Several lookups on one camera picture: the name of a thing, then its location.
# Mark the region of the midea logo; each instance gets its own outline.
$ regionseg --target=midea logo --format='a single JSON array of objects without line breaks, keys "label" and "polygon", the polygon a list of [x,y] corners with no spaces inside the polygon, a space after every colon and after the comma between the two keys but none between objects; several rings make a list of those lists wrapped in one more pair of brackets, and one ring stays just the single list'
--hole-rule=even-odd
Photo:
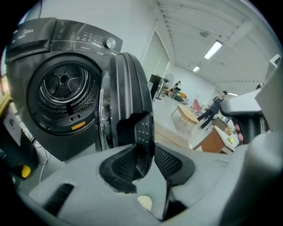
[{"label": "midea logo", "polygon": [[33,29],[31,29],[31,30],[23,30],[23,34],[27,34],[27,33],[31,33],[31,32],[34,32],[34,30]]}]

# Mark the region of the washing machine door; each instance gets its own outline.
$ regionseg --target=washing machine door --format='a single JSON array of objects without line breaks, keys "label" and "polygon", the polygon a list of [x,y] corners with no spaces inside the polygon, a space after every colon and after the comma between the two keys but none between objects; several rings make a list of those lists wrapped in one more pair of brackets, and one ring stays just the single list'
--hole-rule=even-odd
[{"label": "washing machine door", "polygon": [[145,175],[154,154],[153,109],[143,68],[129,53],[113,57],[103,73],[99,125],[102,150],[138,145],[138,168]]}]

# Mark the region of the orange sticker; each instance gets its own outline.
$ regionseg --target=orange sticker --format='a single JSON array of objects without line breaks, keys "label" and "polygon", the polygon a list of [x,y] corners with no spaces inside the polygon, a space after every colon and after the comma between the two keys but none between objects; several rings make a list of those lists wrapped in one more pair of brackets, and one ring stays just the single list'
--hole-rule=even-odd
[{"label": "orange sticker", "polygon": [[82,127],[83,125],[85,125],[85,121],[79,123],[78,125],[74,125],[74,126],[72,127],[72,130],[78,129],[79,127]]}]

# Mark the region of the electric fan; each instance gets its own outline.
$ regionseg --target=electric fan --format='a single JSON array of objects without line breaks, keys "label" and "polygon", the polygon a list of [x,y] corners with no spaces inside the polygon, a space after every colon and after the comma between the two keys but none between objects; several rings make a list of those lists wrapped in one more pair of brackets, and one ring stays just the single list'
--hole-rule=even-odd
[{"label": "electric fan", "polygon": [[173,75],[172,74],[165,75],[165,77],[163,78],[163,82],[164,82],[163,86],[162,86],[161,91],[160,91],[160,93],[159,93],[159,95],[157,97],[158,100],[161,100],[161,97],[159,97],[159,96],[162,93],[162,90],[163,90],[164,86],[166,85],[166,87],[169,88],[173,84],[173,82],[174,82]]}]

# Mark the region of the person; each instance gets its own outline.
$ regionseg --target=person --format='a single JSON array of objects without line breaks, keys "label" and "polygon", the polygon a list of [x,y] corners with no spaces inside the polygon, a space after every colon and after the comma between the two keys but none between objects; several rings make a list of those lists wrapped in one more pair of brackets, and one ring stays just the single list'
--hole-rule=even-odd
[{"label": "person", "polygon": [[182,89],[182,84],[181,84],[181,81],[179,81],[175,84],[174,93],[173,93],[171,98],[174,99],[176,97],[176,95],[180,92],[181,89]]},{"label": "person", "polygon": [[205,128],[213,119],[215,114],[220,113],[220,105],[226,99],[226,96],[227,91],[223,91],[219,97],[213,98],[213,102],[209,105],[207,111],[197,118],[199,121],[201,121],[203,118],[208,117],[208,119],[199,127],[199,129]]}]

